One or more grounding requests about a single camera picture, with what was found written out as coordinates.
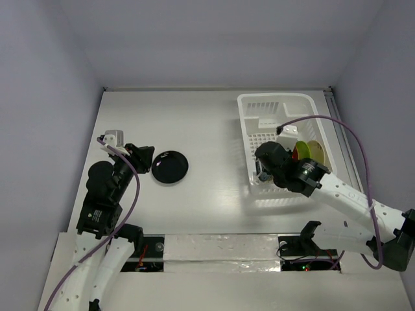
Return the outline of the orange plate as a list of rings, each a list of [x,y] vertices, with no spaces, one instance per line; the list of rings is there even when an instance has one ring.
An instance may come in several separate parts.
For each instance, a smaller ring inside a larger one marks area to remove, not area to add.
[[[298,149],[297,149],[297,147],[296,147],[296,146],[294,147],[294,149],[293,149],[293,151],[292,151],[292,158],[293,158],[293,160],[295,160],[295,161],[298,161],[298,160],[300,159],[300,157],[299,157],[299,153],[298,153]]]

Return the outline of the black plate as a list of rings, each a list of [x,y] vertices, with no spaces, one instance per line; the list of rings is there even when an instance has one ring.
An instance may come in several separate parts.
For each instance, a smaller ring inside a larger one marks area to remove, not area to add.
[[[158,154],[152,163],[151,172],[156,181],[162,184],[174,184],[187,175],[189,162],[180,152],[164,151]]]

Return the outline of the green plate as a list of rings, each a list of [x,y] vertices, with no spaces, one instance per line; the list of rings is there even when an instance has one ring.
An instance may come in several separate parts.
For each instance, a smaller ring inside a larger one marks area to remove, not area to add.
[[[299,160],[311,158],[311,150],[309,148],[309,145],[305,141],[297,141],[295,146],[298,149],[298,153],[300,157]]]

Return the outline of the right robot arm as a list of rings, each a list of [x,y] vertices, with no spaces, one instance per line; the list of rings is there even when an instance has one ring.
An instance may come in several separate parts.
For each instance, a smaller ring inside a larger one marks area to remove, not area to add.
[[[357,224],[331,229],[318,220],[307,222],[298,237],[304,253],[337,249],[371,255],[394,271],[407,269],[414,251],[414,209],[403,212],[373,200],[315,160],[293,159],[277,142],[263,143],[255,157],[277,187],[327,205]]]

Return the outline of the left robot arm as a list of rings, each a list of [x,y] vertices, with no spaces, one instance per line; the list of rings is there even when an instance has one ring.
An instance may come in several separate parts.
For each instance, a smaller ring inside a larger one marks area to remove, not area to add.
[[[112,161],[99,161],[88,170],[71,267],[44,310],[102,310],[124,264],[145,248],[142,228],[121,217],[121,199],[132,180],[150,171],[154,147],[97,140]]]

